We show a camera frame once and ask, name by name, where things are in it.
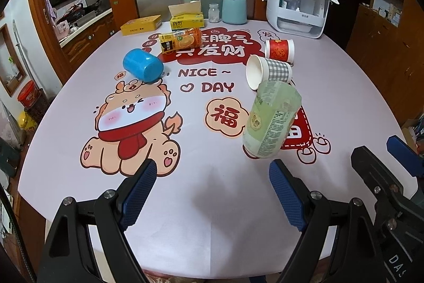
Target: gray gingham pattern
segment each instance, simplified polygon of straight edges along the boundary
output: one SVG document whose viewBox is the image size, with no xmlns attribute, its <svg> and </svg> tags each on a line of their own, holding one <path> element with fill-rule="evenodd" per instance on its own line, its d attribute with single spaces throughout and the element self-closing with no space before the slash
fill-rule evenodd
<svg viewBox="0 0 424 283">
<path fill-rule="evenodd" d="M 269 78 L 270 81 L 280 80 L 283 82 L 289 82 L 290 77 L 290 66 L 286 62 L 265 58 L 269 67 Z"/>
</svg>

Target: cartoon dog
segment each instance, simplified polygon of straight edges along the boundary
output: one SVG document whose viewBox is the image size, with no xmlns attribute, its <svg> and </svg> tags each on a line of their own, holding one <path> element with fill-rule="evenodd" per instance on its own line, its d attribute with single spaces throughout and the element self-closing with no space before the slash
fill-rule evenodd
<svg viewBox="0 0 424 283">
<path fill-rule="evenodd" d="M 119 82 L 95 118 L 98 137 L 84 145 L 82 166 L 130 176 L 145 158 L 151 158 L 156 162 L 158 176 L 171 174 L 181 150 L 169 136 L 180 132 L 183 119 L 176 112 L 162 121 L 164 110 L 171 103 L 170 95 L 162 79 L 154 84 L 140 80 Z"/>
</svg>

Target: screw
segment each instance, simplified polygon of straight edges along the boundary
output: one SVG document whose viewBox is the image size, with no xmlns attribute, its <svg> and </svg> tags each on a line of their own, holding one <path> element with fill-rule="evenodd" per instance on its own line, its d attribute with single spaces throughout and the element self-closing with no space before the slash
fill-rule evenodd
<svg viewBox="0 0 424 283">
<path fill-rule="evenodd" d="M 110 199 L 115 195 L 115 190 L 107 190 L 105 193 L 103 193 L 103 197 L 106 199 Z"/>
<path fill-rule="evenodd" d="M 393 191 L 393 192 L 395 192 L 395 193 L 398 193 L 399 192 L 399 188 L 395 184 L 390 185 L 390 190 Z"/>
<path fill-rule="evenodd" d="M 62 200 L 62 204 L 63 205 L 71 205 L 73 200 L 74 200 L 74 198 L 72 198 L 72 197 L 66 197 L 64 200 Z"/>
<path fill-rule="evenodd" d="M 395 219 L 389 219 L 387 221 L 387 228 L 389 228 L 390 230 L 395 230 L 397 227 L 397 222 Z"/>
<path fill-rule="evenodd" d="M 353 198 L 353 204 L 357 207 L 361 207 L 364 203 L 359 198 Z"/>
<path fill-rule="evenodd" d="M 312 191 L 311 197 L 312 197 L 312 199 L 320 200 L 322 198 L 322 194 L 319 193 L 318 191 Z"/>
</svg>

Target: red plastic container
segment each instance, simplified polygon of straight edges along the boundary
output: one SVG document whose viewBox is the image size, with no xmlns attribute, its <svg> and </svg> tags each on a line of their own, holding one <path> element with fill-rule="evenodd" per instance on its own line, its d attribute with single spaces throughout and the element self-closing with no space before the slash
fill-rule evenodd
<svg viewBox="0 0 424 283">
<path fill-rule="evenodd" d="M 18 101 L 26 108 L 30 108 L 38 96 L 38 90 L 35 83 L 31 80 L 22 88 L 18 95 Z"/>
</svg>

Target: printed tablecloth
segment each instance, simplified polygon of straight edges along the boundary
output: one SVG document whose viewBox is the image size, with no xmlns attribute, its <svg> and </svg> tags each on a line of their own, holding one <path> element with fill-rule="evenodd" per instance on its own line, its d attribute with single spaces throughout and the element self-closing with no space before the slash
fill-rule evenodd
<svg viewBox="0 0 424 283">
<path fill-rule="evenodd" d="M 158 179 L 127 239 L 142 268 L 198 278 L 246 277 L 283 269 L 300 236 L 268 178 L 272 159 L 242 145 L 255 98 L 245 64 L 263 55 L 265 40 L 295 43 L 292 83 L 302 108 L 281 158 L 310 190 L 328 199 L 375 198 L 351 168 L 350 154 L 367 145 L 411 197 L 416 179 L 385 149 L 403 138 L 389 107 L 355 62 L 326 36 L 319 40 L 276 32 L 266 22 L 224 23 L 203 29 L 204 46 L 160 54 L 156 32 L 119 32 L 93 53 L 65 84 L 29 148 L 19 192 L 46 219 L 62 199 L 97 198 L 116 189 L 150 157 Z M 143 84 L 122 68 L 124 55 L 142 47 L 165 62 L 162 78 Z M 93 246 L 101 250 L 95 227 Z M 330 254 L 334 229 L 322 256 Z"/>
</svg>

